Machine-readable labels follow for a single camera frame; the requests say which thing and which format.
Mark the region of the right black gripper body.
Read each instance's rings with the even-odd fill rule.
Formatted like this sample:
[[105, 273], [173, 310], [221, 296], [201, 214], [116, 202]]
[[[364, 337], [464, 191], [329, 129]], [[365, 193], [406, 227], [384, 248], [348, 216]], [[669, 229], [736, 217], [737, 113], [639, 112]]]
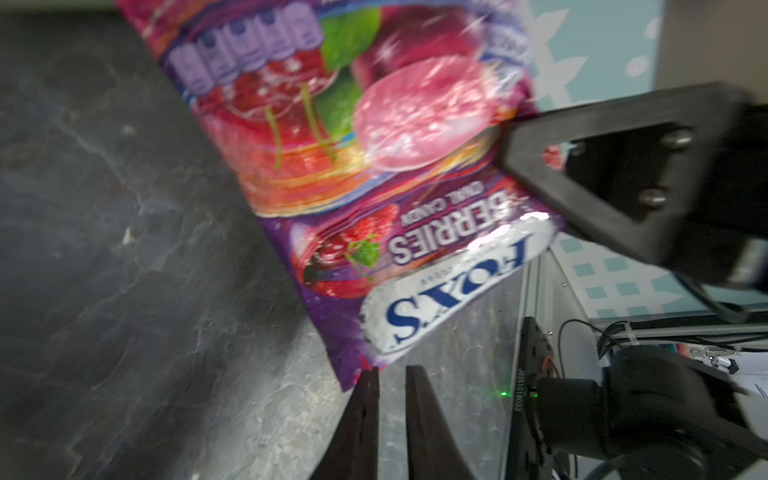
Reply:
[[745, 108], [723, 140], [665, 265], [688, 290], [767, 291], [767, 106]]

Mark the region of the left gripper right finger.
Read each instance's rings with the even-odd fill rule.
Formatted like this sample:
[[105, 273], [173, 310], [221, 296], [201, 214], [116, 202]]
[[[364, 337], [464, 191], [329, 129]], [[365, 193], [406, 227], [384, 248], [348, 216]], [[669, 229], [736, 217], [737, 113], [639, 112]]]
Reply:
[[407, 366], [406, 437], [410, 480], [472, 480], [423, 366]]

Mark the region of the purple Fox's bag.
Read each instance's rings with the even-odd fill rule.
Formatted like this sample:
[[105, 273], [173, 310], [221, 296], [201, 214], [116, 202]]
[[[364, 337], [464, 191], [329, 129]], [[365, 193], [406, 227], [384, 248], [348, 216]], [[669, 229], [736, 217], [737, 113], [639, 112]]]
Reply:
[[497, 165], [535, 113], [514, 1], [122, 1], [237, 177], [344, 390], [543, 253]]

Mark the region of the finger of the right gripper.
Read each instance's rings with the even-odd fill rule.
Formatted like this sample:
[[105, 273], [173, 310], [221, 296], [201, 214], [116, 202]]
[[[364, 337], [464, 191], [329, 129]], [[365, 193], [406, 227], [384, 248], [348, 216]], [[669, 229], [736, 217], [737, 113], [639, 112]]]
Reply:
[[657, 90], [515, 121], [497, 164], [589, 239], [649, 264], [745, 231], [707, 218], [717, 162], [750, 104], [722, 83]]

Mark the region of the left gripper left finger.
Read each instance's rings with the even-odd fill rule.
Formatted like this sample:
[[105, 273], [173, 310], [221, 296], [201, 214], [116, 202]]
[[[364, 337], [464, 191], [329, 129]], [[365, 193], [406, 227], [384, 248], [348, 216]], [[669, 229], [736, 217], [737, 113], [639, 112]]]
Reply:
[[378, 472], [379, 371], [364, 370], [311, 480], [374, 480]]

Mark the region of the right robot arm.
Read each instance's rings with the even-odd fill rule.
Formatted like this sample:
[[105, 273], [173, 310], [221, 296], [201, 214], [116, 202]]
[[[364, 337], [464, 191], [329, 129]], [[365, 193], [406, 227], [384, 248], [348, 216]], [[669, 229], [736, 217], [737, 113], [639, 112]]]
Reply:
[[[767, 288], [767, 109], [723, 83], [548, 112], [515, 124], [498, 165], [562, 214], [570, 231], [671, 271], [721, 320], [747, 311], [705, 286]], [[547, 479], [560, 454], [594, 479], [734, 479], [767, 456], [746, 391], [717, 369], [627, 346], [600, 381], [550, 370], [536, 321], [520, 325], [505, 466]]]

